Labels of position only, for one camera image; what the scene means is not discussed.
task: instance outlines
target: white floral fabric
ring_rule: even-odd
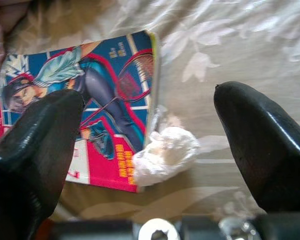
[[[201,144],[195,167],[138,194],[66,183],[53,217],[142,223],[262,213],[231,155],[214,89],[246,83],[300,124],[300,0],[42,0],[7,46],[32,54],[143,29],[160,39],[159,104]]]

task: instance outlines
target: manga book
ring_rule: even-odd
[[[54,91],[76,90],[85,109],[66,180],[136,192],[132,156],[146,138],[157,80],[155,46],[155,36],[140,31],[43,53],[8,54],[0,75],[0,137],[32,103]]]

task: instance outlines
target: blue outfit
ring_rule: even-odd
[[[81,48],[75,47],[72,51],[67,51],[62,55],[52,58],[44,64],[33,83],[39,87],[48,88],[47,93],[52,93],[68,86],[68,80],[75,79],[73,89],[80,92],[85,105],[90,99],[93,99],[99,107],[105,106],[115,97],[114,87],[108,82],[111,79],[107,69],[95,59],[84,57],[81,59]],[[120,99],[114,100],[105,109],[110,116],[117,130],[123,134],[130,142],[135,151],[141,151],[143,148],[143,134],[129,116],[124,103]],[[98,141],[97,146],[108,146],[108,152],[102,152],[105,157],[113,158],[110,150],[113,152],[111,137],[105,137],[106,129],[102,130],[103,125],[94,124],[89,126],[91,137],[89,140]]]

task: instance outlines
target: dark hair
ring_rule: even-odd
[[[22,89],[29,86],[34,86],[33,77],[31,75],[23,74],[12,79],[3,88],[2,91],[2,100],[4,106],[13,112],[22,113],[27,108],[27,106],[24,105],[22,99],[19,96],[14,96],[14,95],[19,91],[21,91]],[[31,103],[34,103],[38,100],[39,98],[34,97]]]

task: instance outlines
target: pink fabric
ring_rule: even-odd
[[[26,14],[31,0],[0,0],[0,68],[5,57],[4,34]]]

